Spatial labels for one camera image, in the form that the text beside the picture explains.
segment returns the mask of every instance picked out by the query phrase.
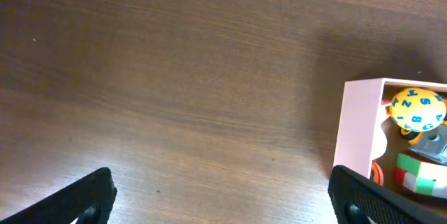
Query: green block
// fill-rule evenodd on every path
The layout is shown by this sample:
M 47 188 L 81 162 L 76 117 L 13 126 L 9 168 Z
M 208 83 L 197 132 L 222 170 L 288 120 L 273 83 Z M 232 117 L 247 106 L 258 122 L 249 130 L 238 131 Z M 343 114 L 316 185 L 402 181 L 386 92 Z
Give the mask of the green block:
M 433 193 L 434 181 L 432 179 L 421 179 L 416 180 L 416 190 L 415 193 L 422 193 L 425 195 L 431 195 Z
M 421 162 L 405 154 L 397 155 L 397 167 L 418 176 Z

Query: yellow ball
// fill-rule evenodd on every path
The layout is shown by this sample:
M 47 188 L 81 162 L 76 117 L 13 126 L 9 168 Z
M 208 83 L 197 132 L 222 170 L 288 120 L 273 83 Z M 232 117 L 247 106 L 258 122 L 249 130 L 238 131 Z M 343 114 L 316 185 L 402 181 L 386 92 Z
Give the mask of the yellow ball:
M 407 130 L 431 130 L 446 116 L 446 104 L 434 91 L 407 88 L 394 96 L 391 102 L 391 118 Z

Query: box side panel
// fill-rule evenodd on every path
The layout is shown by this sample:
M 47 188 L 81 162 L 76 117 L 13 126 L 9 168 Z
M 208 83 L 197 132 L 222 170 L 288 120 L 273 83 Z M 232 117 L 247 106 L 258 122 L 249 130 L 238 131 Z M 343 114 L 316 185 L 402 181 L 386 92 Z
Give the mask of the box side panel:
M 334 166 L 344 165 L 369 177 L 374 128 L 382 90 L 383 79 L 345 83 Z

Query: wooden surface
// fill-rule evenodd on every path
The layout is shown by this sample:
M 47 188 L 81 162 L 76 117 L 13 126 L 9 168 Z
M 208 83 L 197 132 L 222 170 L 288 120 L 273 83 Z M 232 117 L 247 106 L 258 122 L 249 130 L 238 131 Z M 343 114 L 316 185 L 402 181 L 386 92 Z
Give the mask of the wooden surface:
M 334 223 L 344 81 L 445 82 L 446 2 L 0 0 L 0 218 L 107 166 L 110 223 Z

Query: orange ring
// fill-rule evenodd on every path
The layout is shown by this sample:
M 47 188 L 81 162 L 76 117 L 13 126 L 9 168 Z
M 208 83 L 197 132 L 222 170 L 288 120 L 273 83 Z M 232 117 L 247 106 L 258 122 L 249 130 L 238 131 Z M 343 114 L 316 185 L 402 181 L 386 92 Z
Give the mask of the orange ring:
M 375 160 L 372 161 L 371 171 L 374 173 L 372 181 L 374 181 L 374 183 L 376 184 L 383 186 L 383 172 L 379 164 Z

